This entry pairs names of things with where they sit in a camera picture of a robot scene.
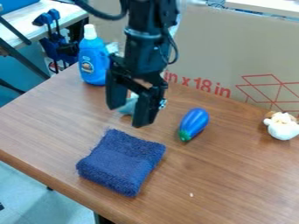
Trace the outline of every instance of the cardboard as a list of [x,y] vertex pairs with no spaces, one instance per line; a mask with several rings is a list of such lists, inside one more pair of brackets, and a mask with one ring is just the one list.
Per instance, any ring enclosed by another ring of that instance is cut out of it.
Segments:
[[[118,7],[115,3],[108,8]],[[92,23],[106,41],[124,43],[126,20],[92,18]],[[164,78],[298,116],[298,39],[298,22],[189,5],[176,36],[180,59]]]

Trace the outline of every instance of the folded towel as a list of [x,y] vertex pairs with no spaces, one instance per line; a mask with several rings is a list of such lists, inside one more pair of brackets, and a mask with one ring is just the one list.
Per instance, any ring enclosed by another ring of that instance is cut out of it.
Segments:
[[165,153],[165,146],[110,129],[91,154],[77,164],[79,175],[134,197]]

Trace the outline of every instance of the plush toy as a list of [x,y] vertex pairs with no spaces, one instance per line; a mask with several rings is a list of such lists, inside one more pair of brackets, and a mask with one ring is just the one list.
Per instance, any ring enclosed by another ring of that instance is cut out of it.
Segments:
[[279,140],[285,141],[299,135],[297,119],[288,113],[271,111],[266,114],[264,123],[268,126],[268,133]]
[[130,98],[127,98],[127,102],[124,106],[120,107],[118,109],[118,112],[126,115],[126,116],[132,116],[135,112],[135,105],[138,102],[139,95],[131,92]]

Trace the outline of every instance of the floor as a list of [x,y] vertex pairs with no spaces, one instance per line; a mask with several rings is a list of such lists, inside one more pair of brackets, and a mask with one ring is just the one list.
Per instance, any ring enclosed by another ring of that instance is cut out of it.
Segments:
[[91,210],[0,162],[0,224],[94,224]]

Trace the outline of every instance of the purple eggplant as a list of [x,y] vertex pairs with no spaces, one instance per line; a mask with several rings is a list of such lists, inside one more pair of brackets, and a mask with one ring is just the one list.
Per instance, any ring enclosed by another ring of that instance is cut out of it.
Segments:
[[202,108],[191,109],[182,119],[179,126],[179,138],[183,142],[190,141],[209,123],[210,116]]

